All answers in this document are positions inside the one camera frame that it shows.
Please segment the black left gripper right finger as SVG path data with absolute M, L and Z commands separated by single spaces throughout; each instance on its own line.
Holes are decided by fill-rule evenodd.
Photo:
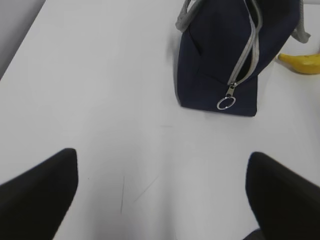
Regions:
M 320 188 L 262 152 L 250 155 L 246 195 L 259 229 L 248 240 L 318 240 Z

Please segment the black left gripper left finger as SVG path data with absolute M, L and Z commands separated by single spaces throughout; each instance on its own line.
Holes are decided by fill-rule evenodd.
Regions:
M 0 186 L 0 238 L 52 240 L 78 188 L 77 152 L 65 148 Z

